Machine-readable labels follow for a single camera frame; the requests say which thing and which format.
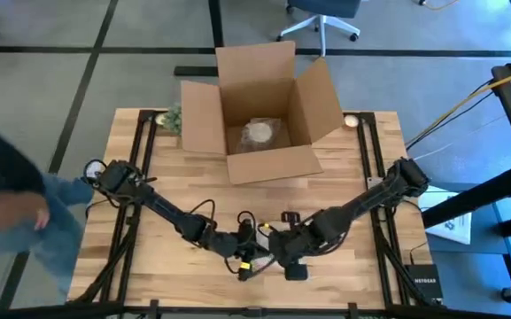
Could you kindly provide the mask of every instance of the cardboard box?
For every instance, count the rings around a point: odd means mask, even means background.
[[[183,81],[182,148],[227,155],[233,184],[322,172],[312,143],[343,125],[328,66],[294,77],[295,43],[216,49],[220,85]],[[268,151],[236,154],[252,118],[280,118]]]

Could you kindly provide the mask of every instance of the wooden tabletop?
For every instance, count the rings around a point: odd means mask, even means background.
[[[106,163],[128,160],[138,114],[138,109],[117,110],[105,151]],[[399,119],[395,112],[375,114],[388,168],[394,160],[406,156]],[[147,131],[145,128],[141,154]],[[368,134],[367,138],[369,158],[375,167]],[[149,173],[158,180],[151,185],[184,211],[207,198],[215,200],[219,231],[236,231],[236,215],[242,210],[253,212],[258,222],[286,227],[280,223],[283,211],[298,211],[305,218],[321,208],[341,206],[366,190],[356,130],[337,129],[313,145],[324,169],[321,174],[239,186],[229,183],[224,156],[185,152],[179,143],[177,137],[158,130]],[[209,208],[205,206],[198,213],[209,216]],[[69,298],[82,294],[105,265],[116,215],[117,209],[107,203],[91,209]],[[398,208],[395,222],[401,254],[408,262],[410,250],[427,241],[422,218],[416,208],[404,203]],[[428,245],[414,250],[414,261],[431,263]],[[359,308],[384,308],[369,216],[352,224],[336,252],[304,262],[309,265],[310,276],[304,282],[285,281],[283,269],[276,264],[248,282],[239,282],[221,257],[186,243],[172,225],[144,208],[126,304],[148,306],[151,299],[157,299],[166,307],[345,308],[348,302],[356,302]],[[387,264],[393,300],[398,302],[394,272]],[[231,261],[231,265],[236,268],[238,263]],[[112,298],[117,296],[119,276],[120,267],[113,281]]]

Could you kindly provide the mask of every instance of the box flap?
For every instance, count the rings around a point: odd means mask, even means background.
[[[310,145],[228,156],[229,180],[233,184],[321,173]]]
[[[311,142],[316,142],[343,125],[342,109],[323,58],[314,61],[297,78],[290,103],[298,103],[302,109]]]
[[[293,41],[216,48],[220,87],[294,78]]]
[[[185,151],[226,154],[220,88],[181,82],[182,148]]]

